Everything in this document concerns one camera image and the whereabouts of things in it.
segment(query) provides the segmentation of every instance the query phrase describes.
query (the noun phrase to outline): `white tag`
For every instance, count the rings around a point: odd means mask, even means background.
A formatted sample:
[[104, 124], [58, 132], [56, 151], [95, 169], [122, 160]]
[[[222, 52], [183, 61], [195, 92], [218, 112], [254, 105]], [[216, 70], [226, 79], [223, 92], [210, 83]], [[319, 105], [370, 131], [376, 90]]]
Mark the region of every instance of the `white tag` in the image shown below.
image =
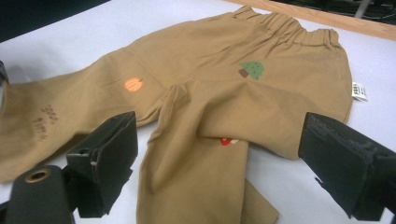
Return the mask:
[[356, 82], [352, 82], [352, 97], [355, 100], [367, 103], [366, 90], [364, 87]]

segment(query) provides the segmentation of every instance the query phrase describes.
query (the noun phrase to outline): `elastic waistband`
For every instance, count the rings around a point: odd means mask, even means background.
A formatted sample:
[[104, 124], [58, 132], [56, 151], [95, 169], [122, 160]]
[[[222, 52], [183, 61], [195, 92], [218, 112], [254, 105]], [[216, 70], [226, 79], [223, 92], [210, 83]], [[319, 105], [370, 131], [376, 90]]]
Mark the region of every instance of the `elastic waistband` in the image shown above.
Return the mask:
[[286, 38], [288, 42], [307, 46], [326, 46], [329, 48], [340, 47], [338, 34], [330, 29], [318, 29], [307, 32], [293, 17], [273, 12], [261, 14], [251, 7], [244, 6], [233, 13], [238, 20], [250, 21], [260, 25], [267, 33]]

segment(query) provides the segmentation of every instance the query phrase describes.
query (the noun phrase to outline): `table surface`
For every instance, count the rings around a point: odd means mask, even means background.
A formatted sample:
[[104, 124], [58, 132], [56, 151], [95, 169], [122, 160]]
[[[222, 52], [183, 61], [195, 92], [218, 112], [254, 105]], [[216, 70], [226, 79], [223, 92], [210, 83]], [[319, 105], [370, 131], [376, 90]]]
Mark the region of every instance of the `table surface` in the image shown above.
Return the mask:
[[[27, 82], [82, 69], [100, 56], [137, 38], [183, 21], [199, 20], [235, 11], [240, 5], [220, 0], [128, 1], [114, 0], [63, 21], [0, 43], [0, 59], [11, 82]], [[299, 20], [308, 31], [333, 28], [346, 50], [353, 80], [366, 88], [368, 103], [354, 102], [348, 126], [389, 149], [396, 149], [396, 42]], [[131, 179], [124, 186], [109, 216], [77, 223], [135, 223], [139, 166], [156, 123], [138, 129], [139, 156]], [[64, 156], [48, 161], [60, 167]], [[349, 219], [315, 181], [303, 161], [288, 161], [251, 146], [247, 178], [279, 211], [279, 224], [390, 223], [385, 211], [380, 222]], [[0, 184], [0, 203], [8, 200], [12, 183]]]

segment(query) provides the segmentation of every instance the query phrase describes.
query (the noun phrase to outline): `orange pumpkin print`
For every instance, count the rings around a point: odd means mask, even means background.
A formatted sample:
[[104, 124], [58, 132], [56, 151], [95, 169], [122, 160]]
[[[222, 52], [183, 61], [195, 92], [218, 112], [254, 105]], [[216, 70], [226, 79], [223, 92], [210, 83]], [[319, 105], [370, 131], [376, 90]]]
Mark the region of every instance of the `orange pumpkin print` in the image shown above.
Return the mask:
[[143, 79], [138, 77], [134, 77], [131, 79], [126, 80], [125, 82], [125, 89], [127, 91], [139, 91], [143, 86]]

